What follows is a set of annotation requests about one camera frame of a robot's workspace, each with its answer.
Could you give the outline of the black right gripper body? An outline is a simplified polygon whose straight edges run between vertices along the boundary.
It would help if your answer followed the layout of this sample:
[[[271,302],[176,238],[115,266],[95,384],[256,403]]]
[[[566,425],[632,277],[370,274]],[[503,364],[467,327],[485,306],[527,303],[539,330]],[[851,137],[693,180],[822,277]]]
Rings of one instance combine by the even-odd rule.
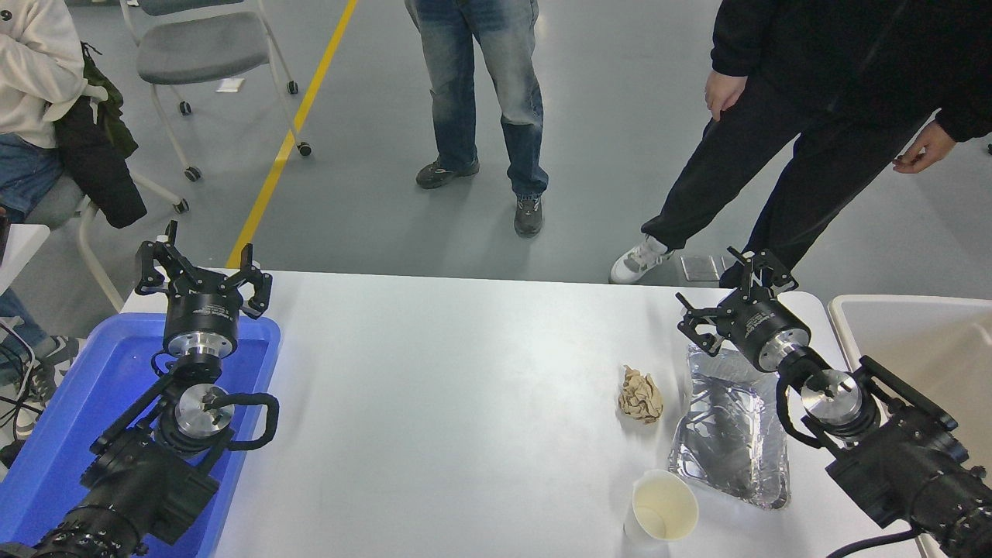
[[[808,327],[779,301],[728,298],[720,307],[730,317],[725,338],[753,365],[780,365],[789,353],[808,345]]]

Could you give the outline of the person's right hand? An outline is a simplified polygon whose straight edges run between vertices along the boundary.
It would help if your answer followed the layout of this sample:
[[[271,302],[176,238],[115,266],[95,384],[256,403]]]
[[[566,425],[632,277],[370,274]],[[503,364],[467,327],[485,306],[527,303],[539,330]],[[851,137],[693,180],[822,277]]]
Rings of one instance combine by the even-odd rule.
[[[713,121],[722,120],[722,113],[733,105],[744,92],[747,75],[725,75],[711,70],[704,86],[704,100]]]

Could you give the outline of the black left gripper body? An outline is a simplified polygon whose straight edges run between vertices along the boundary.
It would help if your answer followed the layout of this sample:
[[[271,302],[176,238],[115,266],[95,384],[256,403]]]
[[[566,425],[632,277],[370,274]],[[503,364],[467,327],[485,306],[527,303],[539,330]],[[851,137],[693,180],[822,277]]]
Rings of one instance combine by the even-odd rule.
[[[239,294],[198,292],[178,282],[167,289],[169,307],[164,322],[164,342],[170,343],[187,333],[217,333],[234,342],[237,336]]]

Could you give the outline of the person's left hand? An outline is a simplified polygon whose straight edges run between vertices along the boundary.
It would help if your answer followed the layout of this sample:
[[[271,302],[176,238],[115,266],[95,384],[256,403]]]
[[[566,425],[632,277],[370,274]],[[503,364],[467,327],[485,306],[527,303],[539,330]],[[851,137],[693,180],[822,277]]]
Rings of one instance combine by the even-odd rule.
[[[921,128],[906,152],[893,159],[893,170],[901,174],[920,174],[945,159],[957,143],[938,120],[932,120]]]

